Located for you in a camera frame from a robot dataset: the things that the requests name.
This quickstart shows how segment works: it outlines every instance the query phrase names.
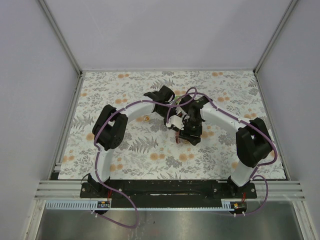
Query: leaf pattern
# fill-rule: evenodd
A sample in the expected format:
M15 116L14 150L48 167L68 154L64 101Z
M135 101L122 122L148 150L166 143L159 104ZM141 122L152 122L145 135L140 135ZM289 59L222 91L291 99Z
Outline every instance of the leaf pattern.
M94 167L97 150L92 128L107 104L119 109L138 101L163 85L176 97L190 87L210 96L217 105L243 119L259 117L271 134L270 121L252 71L137 71L86 72L72 120L64 155L61 180L82 179ZM156 113L128 123L124 138L111 160L112 179L227 179L237 165L234 136L214 123L204 122L201 142L176 144L175 132L168 130ZM264 162L271 161L270 154ZM284 179L280 158L259 168L268 179Z

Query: white wall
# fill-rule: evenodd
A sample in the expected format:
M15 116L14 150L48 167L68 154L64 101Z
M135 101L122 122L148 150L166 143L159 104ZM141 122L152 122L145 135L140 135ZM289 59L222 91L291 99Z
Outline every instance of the white wall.
M81 68L253 69L290 0L47 0Z
M0 1L0 239L19 239L77 75L35 0Z
M258 73L293 179L320 233L320 1L301 0Z

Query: floor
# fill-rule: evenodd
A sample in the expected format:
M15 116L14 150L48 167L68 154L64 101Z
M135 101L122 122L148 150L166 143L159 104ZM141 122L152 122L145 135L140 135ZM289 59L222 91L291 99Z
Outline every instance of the floor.
M249 211L259 203L250 202ZM132 225L133 211L105 214ZM201 211L140 211L136 229L119 227L89 211L44 210L37 240L303 240L290 202L268 202L259 214L233 218Z
M271 135L252 71L87 72L58 179L82 179L92 170L96 155L92 128L105 105L121 108L163 85L176 96L196 87L220 107L242 118L262 118ZM271 152L265 161L271 161L273 156ZM186 141L176 144L175 132L152 113L128 124L124 140L114 152L110 171L112 179L226 179L237 164L235 138L218 126L204 122L197 146ZM280 158L257 173L267 179L286 178Z

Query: white arm segment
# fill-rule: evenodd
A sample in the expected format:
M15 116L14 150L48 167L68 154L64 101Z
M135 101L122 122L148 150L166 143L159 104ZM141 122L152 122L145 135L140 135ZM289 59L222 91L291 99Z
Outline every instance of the white arm segment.
M238 118L238 116L234 115L232 112L225 109L223 110ZM219 126L220 128L226 130L233 136L236 136L236 132L238 132L239 128L244 128L246 126L245 124L232 119L231 117L223 114L222 112L217 111L212 107L210 102L203 106L203 108L200 110L200 114L203 120ZM250 175L254 170L255 168L248 167L244 165L241 161L239 161L236 169L231 174L231 180L238 187L242 187L250 180Z
M143 96L141 100L152 100L152 99L147 96ZM154 103L142 102L142 103L137 103L135 105L132 105L128 109L123 110L121 113L125 114L128 117L128 123L129 123L140 116L152 113L154 108L155 108ZM97 172L102 182L105 182L110 177L110 165L111 165L112 156L115 150L109 149L108 151L106 151L103 146L101 146L99 143L97 144L101 149L99 159L98 159ZM91 171L90 174L96 182L99 182L94 169Z

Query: shiny floor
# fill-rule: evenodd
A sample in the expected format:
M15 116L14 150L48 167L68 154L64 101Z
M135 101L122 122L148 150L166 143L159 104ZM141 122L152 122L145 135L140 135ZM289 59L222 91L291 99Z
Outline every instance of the shiny floor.
M250 203L250 209L257 203ZM132 225L133 211L105 214ZM141 211L137 229L119 227L89 211L45 210L37 240L303 240L290 202L268 202L245 217L201 211Z

